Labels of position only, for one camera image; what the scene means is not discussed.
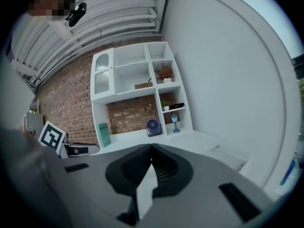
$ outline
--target small lamp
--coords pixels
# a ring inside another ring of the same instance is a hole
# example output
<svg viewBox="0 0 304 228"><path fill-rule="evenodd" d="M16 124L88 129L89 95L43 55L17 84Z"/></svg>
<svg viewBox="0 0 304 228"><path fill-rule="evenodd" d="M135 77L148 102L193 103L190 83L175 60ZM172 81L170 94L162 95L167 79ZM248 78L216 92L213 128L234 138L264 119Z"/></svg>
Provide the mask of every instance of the small lamp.
<svg viewBox="0 0 304 228"><path fill-rule="evenodd" d="M172 122L174 123L175 129L173 130L174 133L179 133L180 130L177 128L176 123L177 123L177 115L172 115L171 117Z"/></svg>

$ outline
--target decorative plant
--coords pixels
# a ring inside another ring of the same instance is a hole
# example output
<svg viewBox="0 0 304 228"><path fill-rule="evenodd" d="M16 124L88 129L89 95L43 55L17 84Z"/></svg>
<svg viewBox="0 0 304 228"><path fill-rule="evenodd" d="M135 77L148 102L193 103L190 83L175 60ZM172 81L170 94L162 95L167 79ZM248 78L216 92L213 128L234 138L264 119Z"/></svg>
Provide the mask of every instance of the decorative plant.
<svg viewBox="0 0 304 228"><path fill-rule="evenodd" d="M169 106L169 103L166 102L166 101L163 101L161 105L162 105L163 107L165 107L165 106Z"/></svg>
<svg viewBox="0 0 304 228"><path fill-rule="evenodd" d="M162 69L155 71L158 74L158 79L164 80L165 78L173 78L174 73L170 66L162 66Z"/></svg>

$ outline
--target green book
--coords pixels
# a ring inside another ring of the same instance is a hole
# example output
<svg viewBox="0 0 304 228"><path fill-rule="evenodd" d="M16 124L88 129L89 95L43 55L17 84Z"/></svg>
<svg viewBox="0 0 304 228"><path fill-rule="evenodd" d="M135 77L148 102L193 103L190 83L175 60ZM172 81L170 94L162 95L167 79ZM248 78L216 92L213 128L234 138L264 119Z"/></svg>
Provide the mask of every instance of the green book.
<svg viewBox="0 0 304 228"><path fill-rule="evenodd" d="M97 134L101 144L100 148L104 148L111 143L110 133L107 124L105 123L99 124Z"/></svg>

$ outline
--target small white vase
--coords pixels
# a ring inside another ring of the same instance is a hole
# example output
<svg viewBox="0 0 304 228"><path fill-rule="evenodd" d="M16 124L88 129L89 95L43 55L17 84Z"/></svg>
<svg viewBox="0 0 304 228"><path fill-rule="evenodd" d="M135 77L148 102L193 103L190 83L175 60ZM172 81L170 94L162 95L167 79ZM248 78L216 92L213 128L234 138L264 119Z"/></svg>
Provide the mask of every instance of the small white vase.
<svg viewBox="0 0 304 228"><path fill-rule="evenodd" d="M164 78L162 82L163 82L164 84L165 84L165 83L171 83L171 82L172 82L172 79L171 79L171 78Z"/></svg>

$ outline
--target blue fan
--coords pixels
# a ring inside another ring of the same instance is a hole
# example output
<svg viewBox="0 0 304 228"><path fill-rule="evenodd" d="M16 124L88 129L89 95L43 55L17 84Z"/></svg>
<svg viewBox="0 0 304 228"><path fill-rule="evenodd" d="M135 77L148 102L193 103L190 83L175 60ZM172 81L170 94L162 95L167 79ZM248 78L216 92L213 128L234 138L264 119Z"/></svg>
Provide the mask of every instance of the blue fan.
<svg viewBox="0 0 304 228"><path fill-rule="evenodd" d="M147 122L146 129L149 137L162 134L162 126L156 119L150 119Z"/></svg>

